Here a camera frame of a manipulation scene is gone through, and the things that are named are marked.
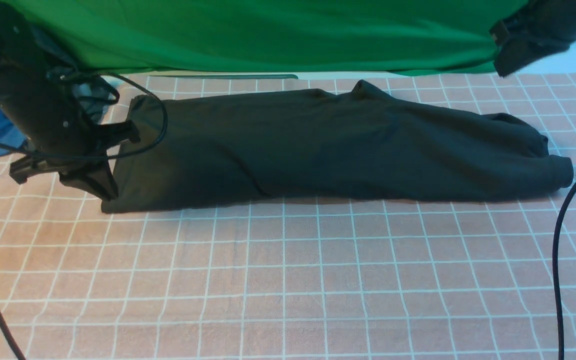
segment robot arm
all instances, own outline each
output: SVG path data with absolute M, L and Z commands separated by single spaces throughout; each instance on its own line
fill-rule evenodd
M 65 186 L 115 199 L 117 184 L 108 161 L 81 158 L 105 155 L 124 141 L 138 142 L 138 130 L 131 121 L 94 123 L 74 98 L 72 84 L 64 81 L 70 75 L 49 66 L 23 15 L 0 2 L 0 109 L 37 151 L 12 162 L 10 176 L 23 184 L 37 174 L 59 173 Z
M 576 0 L 530 0 L 489 32 L 499 47 L 494 68 L 499 76 L 508 76 L 569 50 L 576 42 Z

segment folded black cloth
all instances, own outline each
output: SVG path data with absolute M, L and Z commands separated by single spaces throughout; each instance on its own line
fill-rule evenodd
M 106 214 L 226 206 L 273 198 L 509 201 L 573 179 L 567 157 L 509 114 L 398 100 L 360 80 L 321 89 L 165 100 L 169 128 L 153 150 L 119 159 Z M 138 96 L 128 118 L 157 137 L 158 103 Z

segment green screen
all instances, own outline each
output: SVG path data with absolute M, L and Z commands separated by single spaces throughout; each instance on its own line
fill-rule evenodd
M 87 68 L 493 71 L 488 30 L 526 0 L 7 0 Z

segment grid mat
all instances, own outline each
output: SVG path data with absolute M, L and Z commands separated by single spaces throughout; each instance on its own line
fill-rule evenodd
M 132 76 L 163 99 L 356 80 Z M 368 79 L 396 98 L 507 112 L 576 172 L 576 73 Z M 137 89 L 107 117 L 123 121 Z M 0 158 L 0 305 L 29 359 L 553 360 L 551 245 L 565 191 L 499 204 L 309 200 L 101 214 Z M 576 198 L 560 245 L 576 360 Z M 12 354 L 0 333 L 0 359 Z

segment green fabric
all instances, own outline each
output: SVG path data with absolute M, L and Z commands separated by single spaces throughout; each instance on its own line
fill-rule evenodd
M 6 0 L 87 67 L 122 73 L 493 71 L 526 0 Z

